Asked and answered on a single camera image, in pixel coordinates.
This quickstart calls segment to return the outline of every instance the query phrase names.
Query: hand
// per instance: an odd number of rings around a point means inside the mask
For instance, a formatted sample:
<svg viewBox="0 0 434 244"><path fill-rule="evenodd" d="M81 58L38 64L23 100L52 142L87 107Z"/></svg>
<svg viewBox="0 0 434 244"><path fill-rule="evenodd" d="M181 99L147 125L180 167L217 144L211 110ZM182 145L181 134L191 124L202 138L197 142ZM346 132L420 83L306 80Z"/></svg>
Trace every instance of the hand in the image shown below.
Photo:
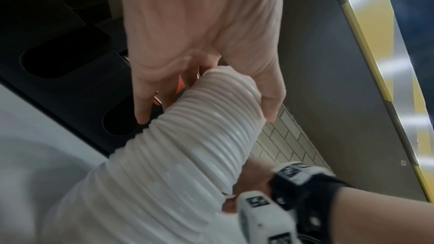
<svg viewBox="0 0 434 244"><path fill-rule="evenodd" d="M261 191L270 197L271 190L268 187L268 182L273 178L271 170L275 167L277 167L277 164L274 162L249 157L243 166L238 182L232 190L235 197L225 201L223 211L227 213L236 212L236 200L243 192Z"/></svg>
<svg viewBox="0 0 434 244"><path fill-rule="evenodd" d="M282 0L123 0L135 115L149 121L158 90L163 108L175 102L178 75L187 87L221 56L249 75L274 121L286 90L277 44Z"/></svg>

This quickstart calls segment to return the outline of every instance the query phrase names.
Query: white device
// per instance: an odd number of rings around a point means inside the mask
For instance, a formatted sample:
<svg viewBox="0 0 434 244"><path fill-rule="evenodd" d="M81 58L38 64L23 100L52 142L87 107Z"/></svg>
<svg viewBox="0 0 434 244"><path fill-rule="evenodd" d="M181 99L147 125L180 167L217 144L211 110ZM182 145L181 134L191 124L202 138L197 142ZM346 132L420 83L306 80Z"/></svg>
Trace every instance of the white device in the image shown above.
<svg viewBox="0 0 434 244"><path fill-rule="evenodd" d="M245 192L238 197L241 231L249 244L300 244L297 222L262 192Z"/></svg>

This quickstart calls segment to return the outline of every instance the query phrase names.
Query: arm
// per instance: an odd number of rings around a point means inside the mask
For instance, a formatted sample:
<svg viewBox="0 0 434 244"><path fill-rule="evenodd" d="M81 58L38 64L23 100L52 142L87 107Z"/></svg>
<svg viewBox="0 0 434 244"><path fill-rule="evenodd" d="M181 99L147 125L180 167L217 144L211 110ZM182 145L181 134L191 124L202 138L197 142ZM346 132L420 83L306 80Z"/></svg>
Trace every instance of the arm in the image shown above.
<svg viewBox="0 0 434 244"><path fill-rule="evenodd" d="M434 241L434 206L352 188L336 196L331 221L333 243L428 244Z"/></svg>

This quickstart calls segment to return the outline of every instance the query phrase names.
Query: white flexible hose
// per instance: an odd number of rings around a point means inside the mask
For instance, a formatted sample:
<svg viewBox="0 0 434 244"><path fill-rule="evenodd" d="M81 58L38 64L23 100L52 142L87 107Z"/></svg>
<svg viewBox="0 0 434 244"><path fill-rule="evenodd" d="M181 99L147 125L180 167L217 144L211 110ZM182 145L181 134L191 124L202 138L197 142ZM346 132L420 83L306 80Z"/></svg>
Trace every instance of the white flexible hose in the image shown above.
<svg viewBox="0 0 434 244"><path fill-rule="evenodd" d="M49 211L42 241L198 243L264 123L251 78L208 71Z"/></svg>

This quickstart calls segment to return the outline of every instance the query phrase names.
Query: gray wall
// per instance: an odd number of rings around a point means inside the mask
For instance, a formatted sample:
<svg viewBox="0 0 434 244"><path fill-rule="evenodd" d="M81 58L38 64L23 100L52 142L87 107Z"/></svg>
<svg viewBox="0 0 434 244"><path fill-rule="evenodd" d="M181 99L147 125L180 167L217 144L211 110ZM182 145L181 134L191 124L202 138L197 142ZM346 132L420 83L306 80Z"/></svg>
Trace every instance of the gray wall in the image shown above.
<svg viewBox="0 0 434 244"><path fill-rule="evenodd" d="M338 0L284 0L279 57L285 105L338 177L426 201Z"/></svg>

